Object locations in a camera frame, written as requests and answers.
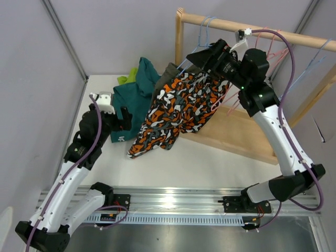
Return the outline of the lime green shorts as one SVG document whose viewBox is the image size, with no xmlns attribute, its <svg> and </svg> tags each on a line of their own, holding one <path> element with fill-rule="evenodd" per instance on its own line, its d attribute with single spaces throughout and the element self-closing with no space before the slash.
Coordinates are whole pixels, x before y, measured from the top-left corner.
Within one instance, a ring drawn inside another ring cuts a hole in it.
<svg viewBox="0 0 336 252">
<path fill-rule="evenodd" d="M 131 68 L 128 76 L 120 76 L 120 77 L 117 78 L 118 84 L 119 85 L 124 85 L 124 84 L 127 84 L 127 83 L 136 82 L 137 73 L 138 73 L 138 68 L 136 68 L 136 67 Z"/>
</svg>

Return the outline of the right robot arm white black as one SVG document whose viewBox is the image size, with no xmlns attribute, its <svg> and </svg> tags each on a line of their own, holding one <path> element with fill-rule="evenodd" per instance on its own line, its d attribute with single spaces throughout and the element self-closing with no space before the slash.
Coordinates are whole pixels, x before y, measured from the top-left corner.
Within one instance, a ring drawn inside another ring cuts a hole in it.
<svg viewBox="0 0 336 252">
<path fill-rule="evenodd" d="M 219 39 L 186 58 L 204 73 L 239 89 L 240 104 L 262 129 L 277 157 L 281 175 L 242 190 L 239 204 L 244 211 L 253 211 L 263 201 L 284 202 L 313 186 L 320 187 L 318 181 L 326 170 L 305 154 L 288 127 L 273 88 L 265 83 L 269 62 L 264 51 L 247 49 L 239 60 L 226 41 Z"/>
</svg>

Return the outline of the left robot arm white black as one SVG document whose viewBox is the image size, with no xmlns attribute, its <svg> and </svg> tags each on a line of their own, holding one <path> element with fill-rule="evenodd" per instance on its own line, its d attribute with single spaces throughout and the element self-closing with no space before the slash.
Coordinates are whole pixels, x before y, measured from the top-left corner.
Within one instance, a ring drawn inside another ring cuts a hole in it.
<svg viewBox="0 0 336 252">
<path fill-rule="evenodd" d="M 26 250 L 64 251 L 75 230 L 97 210 L 128 211 L 128 204 L 119 203 L 113 187 L 96 182 L 83 199 L 73 207 L 69 204 L 79 185 L 102 154 L 102 147 L 113 131 L 131 129 L 132 114 L 121 108 L 122 119 L 109 114 L 95 103 L 83 114 L 61 170 L 43 203 L 28 221 L 20 221 L 16 234 Z"/>
</svg>

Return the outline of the camouflage patterned shorts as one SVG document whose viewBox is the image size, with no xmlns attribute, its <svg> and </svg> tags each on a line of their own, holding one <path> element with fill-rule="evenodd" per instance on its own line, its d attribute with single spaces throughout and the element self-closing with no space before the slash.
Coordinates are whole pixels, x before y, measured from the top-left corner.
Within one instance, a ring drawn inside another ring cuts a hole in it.
<svg viewBox="0 0 336 252">
<path fill-rule="evenodd" d="M 198 132 L 228 90 L 228 81 L 204 73 L 185 72 L 166 82 L 154 97 L 128 158 L 135 159 L 156 148 L 170 150 L 180 134 Z"/>
</svg>

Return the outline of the teal shorts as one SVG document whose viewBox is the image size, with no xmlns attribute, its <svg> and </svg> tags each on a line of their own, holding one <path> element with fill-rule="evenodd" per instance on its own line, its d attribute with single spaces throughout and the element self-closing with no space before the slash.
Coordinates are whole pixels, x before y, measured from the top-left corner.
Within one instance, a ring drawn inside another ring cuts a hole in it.
<svg viewBox="0 0 336 252">
<path fill-rule="evenodd" d="M 111 133 L 111 142 L 123 142 L 136 138 L 146 114 L 150 108 L 154 86 L 160 75 L 153 64 L 145 57 L 139 60 L 135 81 L 113 88 L 112 105 L 120 119 L 123 118 L 121 108 L 126 107 L 132 114 L 131 129 Z"/>
</svg>

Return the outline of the olive grey shorts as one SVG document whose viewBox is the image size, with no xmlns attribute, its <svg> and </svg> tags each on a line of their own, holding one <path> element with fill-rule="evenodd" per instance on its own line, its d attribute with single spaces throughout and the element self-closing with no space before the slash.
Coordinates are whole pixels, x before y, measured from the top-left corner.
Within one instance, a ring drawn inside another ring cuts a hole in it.
<svg viewBox="0 0 336 252">
<path fill-rule="evenodd" d="M 161 75 L 161 77 L 159 78 L 159 80 L 156 82 L 154 86 L 154 91 L 153 91 L 152 99 L 151 99 L 151 107 L 154 105 L 154 100 L 160 93 L 163 86 L 167 82 L 172 81 L 174 77 L 176 77 L 181 71 L 182 71 L 181 68 L 178 68 L 177 65 L 173 63 L 168 64 L 164 73 Z"/>
</svg>

